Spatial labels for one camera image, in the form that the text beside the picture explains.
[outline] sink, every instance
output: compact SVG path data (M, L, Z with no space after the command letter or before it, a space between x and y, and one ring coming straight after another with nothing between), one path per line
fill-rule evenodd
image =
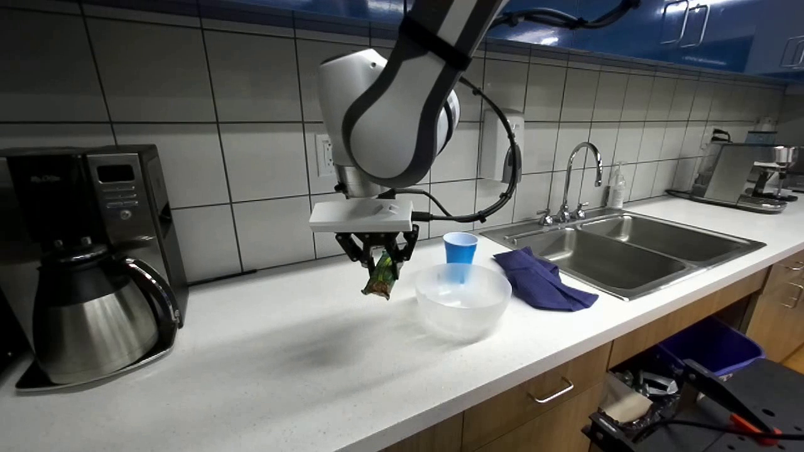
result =
M521 230L497 237L497 242L528 245L566 274L586 279L620 298L638 298L693 270L687 262L579 229Z
M580 223L580 229L596 237L643 245L693 265L717 265L765 245L741 237L727 237L634 213L597 215Z
M636 213L604 213L570 225L521 223L486 234L528 245L561 270L619 298L638 298L690 270L751 254L765 244Z

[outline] white bowl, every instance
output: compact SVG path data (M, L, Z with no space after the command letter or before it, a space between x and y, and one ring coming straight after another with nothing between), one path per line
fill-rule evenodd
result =
M499 270L443 263L415 276L417 316L423 327L449 341L488 336L511 301L511 284Z

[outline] kitchen counter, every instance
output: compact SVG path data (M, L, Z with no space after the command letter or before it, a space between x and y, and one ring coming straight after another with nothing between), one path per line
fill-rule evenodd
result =
M513 301L474 343L430 338L415 321L409 281L443 262L440 244L417 249L393 301L361 296L364 270L345 259L197 286L175 348L140 372L17 396L25 363L12 370L0 387L0 449L379 449L804 249L801 200L778 215L690 200L628 210L767 245L636 301L604 294L576 313ZM494 269L497 252L482 239L478 262Z

